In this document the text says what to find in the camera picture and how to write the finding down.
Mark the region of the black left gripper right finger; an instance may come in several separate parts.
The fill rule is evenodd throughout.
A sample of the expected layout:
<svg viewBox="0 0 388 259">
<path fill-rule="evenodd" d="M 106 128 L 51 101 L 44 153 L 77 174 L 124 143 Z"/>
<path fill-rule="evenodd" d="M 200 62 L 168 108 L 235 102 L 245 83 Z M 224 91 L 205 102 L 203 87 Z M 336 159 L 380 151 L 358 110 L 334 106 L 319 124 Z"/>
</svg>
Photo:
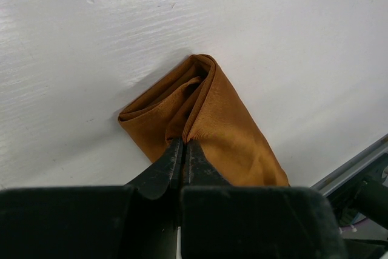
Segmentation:
<svg viewBox="0 0 388 259">
<path fill-rule="evenodd" d="M 197 141 L 186 147 L 183 258 L 344 258 L 329 201 L 306 187 L 234 187 Z"/>
</svg>

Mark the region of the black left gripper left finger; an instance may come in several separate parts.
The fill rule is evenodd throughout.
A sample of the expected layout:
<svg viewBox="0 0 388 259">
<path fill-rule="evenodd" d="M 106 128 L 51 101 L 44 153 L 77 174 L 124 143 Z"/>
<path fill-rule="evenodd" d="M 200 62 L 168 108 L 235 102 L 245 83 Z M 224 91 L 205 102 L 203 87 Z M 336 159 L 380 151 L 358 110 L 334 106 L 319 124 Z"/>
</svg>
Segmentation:
<svg viewBox="0 0 388 259">
<path fill-rule="evenodd" d="M 184 144 L 122 186 L 1 192 L 2 258 L 176 258 Z"/>
</svg>

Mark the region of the orange brown cloth napkin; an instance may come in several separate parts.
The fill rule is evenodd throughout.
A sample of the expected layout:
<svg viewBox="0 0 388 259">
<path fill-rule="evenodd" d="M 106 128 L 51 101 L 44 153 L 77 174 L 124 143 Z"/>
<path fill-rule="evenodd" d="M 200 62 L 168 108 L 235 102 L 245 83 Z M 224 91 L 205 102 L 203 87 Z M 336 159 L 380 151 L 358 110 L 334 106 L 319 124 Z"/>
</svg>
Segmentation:
<svg viewBox="0 0 388 259">
<path fill-rule="evenodd" d="M 130 103 L 118 122 L 151 162 L 176 138 L 197 141 L 234 186 L 288 186 L 236 90 L 209 55 L 191 55 Z"/>
</svg>

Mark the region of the aluminium table frame rail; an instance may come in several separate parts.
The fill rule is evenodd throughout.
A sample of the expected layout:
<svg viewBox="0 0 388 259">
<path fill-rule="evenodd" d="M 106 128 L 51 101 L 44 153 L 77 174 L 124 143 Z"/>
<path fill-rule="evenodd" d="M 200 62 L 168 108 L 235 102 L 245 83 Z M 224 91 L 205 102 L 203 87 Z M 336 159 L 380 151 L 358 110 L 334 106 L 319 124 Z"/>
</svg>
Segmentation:
<svg viewBox="0 0 388 259">
<path fill-rule="evenodd" d="M 370 166 L 382 154 L 387 153 L 387 135 L 374 142 L 348 162 L 315 183 L 311 189 L 328 197 L 334 191 L 350 181 L 362 170 Z"/>
</svg>

